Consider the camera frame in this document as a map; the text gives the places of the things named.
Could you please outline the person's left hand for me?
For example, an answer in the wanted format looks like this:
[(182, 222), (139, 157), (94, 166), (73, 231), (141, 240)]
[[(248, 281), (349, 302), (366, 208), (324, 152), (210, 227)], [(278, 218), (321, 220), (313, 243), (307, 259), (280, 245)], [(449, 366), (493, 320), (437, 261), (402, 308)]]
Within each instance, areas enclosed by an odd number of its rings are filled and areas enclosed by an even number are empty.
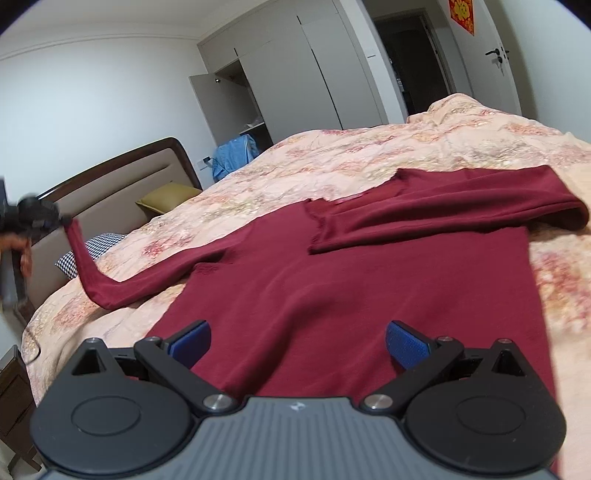
[(29, 238), (15, 233), (2, 233), (0, 236), (1, 257), (10, 255), (8, 264), (18, 268), (24, 278), (32, 274), (32, 244)]

